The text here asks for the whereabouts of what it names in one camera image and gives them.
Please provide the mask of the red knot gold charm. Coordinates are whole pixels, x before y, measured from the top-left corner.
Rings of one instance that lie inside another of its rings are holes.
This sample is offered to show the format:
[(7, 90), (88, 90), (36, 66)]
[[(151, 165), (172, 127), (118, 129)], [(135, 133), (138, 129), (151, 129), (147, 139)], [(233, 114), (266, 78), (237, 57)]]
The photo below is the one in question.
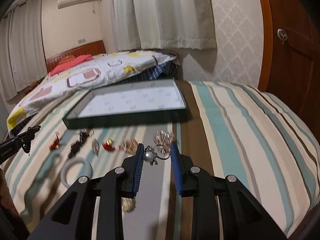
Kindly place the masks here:
[(56, 135), (56, 138), (54, 139), (54, 141), (52, 142), (52, 144), (49, 146), (50, 152), (59, 149), (60, 146), (61, 146), (61, 142), (60, 142), (61, 139), (60, 139), (59, 133), (58, 133), (58, 132), (55, 132), (55, 135)]

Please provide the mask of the wall power socket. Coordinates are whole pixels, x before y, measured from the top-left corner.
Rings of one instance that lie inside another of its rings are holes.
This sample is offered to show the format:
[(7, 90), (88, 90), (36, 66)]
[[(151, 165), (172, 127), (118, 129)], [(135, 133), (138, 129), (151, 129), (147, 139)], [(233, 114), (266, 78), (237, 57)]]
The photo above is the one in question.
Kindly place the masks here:
[(78, 44), (81, 44), (81, 43), (84, 43), (84, 42), (86, 42), (86, 40), (83, 38), (83, 39), (80, 39), (80, 40), (78, 40)]

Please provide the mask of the black bead tassel strand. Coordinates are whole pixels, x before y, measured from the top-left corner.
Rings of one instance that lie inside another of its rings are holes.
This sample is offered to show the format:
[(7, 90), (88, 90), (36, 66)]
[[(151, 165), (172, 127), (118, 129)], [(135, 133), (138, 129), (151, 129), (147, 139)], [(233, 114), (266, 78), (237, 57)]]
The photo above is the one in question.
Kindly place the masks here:
[(94, 129), (87, 129), (79, 132), (79, 139), (71, 145), (70, 153), (68, 158), (74, 158), (77, 153), (81, 150), (82, 146), (86, 143), (87, 139), (94, 133)]

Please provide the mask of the white patterned quilt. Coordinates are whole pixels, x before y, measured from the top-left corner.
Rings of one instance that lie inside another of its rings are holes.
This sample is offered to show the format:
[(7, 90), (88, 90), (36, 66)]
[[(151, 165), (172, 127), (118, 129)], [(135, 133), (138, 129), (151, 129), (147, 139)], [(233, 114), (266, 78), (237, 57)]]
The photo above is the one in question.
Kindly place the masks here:
[(157, 50), (123, 51), (99, 54), (93, 58), (54, 76), (48, 74), (9, 114), (9, 134), (17, 135), (35, 114), (58, 98), (70, 96), (83, 89), (119, 83), (168, 61), (180, 64), (175, 53)]

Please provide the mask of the white jade bangle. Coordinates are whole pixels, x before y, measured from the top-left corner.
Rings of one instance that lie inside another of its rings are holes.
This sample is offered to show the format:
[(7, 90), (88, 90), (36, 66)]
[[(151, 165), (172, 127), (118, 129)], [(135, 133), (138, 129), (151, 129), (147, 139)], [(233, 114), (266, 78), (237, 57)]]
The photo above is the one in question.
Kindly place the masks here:
[(60, 180), (62, 185), (68, 189), (81, 176), (91, 179), (93, 176), (93, 168), (84, 158), (72, 158), (63, 166), (60, 173)]

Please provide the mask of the wooden headboard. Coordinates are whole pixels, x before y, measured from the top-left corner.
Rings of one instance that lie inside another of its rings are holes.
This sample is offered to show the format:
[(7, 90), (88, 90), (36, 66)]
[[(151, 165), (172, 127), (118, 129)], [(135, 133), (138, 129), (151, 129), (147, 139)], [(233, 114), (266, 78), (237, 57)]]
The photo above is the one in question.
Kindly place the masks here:
[(84, 44), (46, 59), (47, 72), (48, 73), (51, 72), (63, 58), (69, 55), (77, 57), (80, 55), (91, 54), (92, 56), (94, 56), (94, 55), (104, 54), (104, 53), (106, 53), (106, 50), (105, 50), (103, 40)]

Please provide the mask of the green shallow cardboard box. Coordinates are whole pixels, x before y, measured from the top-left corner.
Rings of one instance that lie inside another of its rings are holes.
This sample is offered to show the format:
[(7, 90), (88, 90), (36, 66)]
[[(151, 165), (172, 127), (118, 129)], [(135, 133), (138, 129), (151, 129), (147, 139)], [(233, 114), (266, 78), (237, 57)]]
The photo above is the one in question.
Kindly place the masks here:
[(184, 122), (188, 106), (174, 79), (89, 90), (63, 117), (68, 129)]

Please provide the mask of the gold rhinestone pendant brooch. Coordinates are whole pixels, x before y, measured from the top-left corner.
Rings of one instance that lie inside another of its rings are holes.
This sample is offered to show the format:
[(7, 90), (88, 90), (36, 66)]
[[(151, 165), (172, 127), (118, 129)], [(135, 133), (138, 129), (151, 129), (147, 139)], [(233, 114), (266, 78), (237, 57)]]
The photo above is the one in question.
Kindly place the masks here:
[(119, 151), (123, 151), (127, 153), (130, 156), (133, 156), (136, 154), (138, 148), (138, 142), (135, 138), (128, 138), (120, 143), (118, 146)]

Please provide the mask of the rose gold flower brooch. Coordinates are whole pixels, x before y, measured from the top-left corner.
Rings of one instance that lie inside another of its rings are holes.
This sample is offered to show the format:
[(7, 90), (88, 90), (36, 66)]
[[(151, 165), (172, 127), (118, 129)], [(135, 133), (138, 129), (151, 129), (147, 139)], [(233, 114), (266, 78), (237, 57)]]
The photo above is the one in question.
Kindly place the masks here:
[(153, 139), (157, 151), (162, 155), (166, 155), (170, 153), (170, 145), (175, 140), (175, 136), (172, 132), (161, 130), (156, 132)]

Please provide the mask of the blue plaid blanket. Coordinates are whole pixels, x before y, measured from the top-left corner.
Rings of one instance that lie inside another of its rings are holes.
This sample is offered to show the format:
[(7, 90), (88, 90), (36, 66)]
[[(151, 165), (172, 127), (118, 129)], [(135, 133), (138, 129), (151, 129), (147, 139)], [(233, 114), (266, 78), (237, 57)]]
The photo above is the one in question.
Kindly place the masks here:
[(176, 79), (178, 67), (174, 61), (168, 61), (164, 64), (148, 68), (141, 73), (123, 80), (121, 83), (151, 81), (157, 79)]

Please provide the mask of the left side curtain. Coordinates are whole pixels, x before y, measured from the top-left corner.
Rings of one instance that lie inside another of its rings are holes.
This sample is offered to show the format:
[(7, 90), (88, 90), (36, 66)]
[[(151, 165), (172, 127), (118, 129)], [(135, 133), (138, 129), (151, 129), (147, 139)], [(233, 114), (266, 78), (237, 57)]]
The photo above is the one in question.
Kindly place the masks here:
[(27, 0), (1, 20), (1, 92), (10, 101), (47, 75), (42, 0)]

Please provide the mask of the cream window curtain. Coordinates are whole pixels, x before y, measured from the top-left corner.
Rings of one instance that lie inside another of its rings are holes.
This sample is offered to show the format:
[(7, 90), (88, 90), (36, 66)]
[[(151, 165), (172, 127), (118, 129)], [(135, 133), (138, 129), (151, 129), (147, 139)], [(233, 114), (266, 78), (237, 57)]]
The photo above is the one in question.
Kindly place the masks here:
[(117, 51), (215, 49), (211, 0), (109, 0)]

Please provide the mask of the striped bed cover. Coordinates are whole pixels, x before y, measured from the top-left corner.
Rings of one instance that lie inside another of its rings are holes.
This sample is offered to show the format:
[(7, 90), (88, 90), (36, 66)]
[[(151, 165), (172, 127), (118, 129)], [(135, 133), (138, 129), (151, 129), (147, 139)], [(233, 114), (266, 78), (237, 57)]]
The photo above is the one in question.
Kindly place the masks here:
[[(92, 140), (108, 138), (115, 145), (135, 138), (154, 143), (157, 131), (172, 132), (179, 151), (211, 175), (233, 174), (251, 191), (289, 239), (302, 234), (319, 204), (319, 143), (310, 129), (276, 96), (233, 83), (179, 84), (190, 117), (181, 124), (95, 129), (78, 153), (101, 177), (121, 165), (126, 153), (101, 149), (92, 152)], [(11, 197), (32, 231), (66, 188), (60, 172), (79, 132), (68, 130), (65, 114), (84, 96), (77, 92), (46, 113), (30, 153), (18, 152), (2, 165)], [(49, 146), (59, 133), (61, 146)]]

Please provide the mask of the silver door lock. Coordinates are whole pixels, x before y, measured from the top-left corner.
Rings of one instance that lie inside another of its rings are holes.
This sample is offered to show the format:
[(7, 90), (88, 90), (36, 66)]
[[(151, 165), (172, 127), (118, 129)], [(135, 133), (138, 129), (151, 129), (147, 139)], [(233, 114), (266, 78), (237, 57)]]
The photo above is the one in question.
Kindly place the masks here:
[(284, 29), (277, 29), (277, 36), (281, 40), (282, 44), (285, 44), (285, 41), (288, 38), (286, 31)]

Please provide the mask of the red tassel gold charm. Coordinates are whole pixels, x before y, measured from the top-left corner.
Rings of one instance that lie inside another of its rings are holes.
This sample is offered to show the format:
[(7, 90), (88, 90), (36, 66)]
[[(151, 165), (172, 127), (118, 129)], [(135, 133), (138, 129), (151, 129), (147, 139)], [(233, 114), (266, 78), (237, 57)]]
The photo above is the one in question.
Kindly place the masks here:
[(112, 138), (108, 138), (102, 143), (102, 147), (107, 152), (113, 152), (116, 150), (116, 148), (113, 145), (113, 142), (114, 142), (114, 140)]

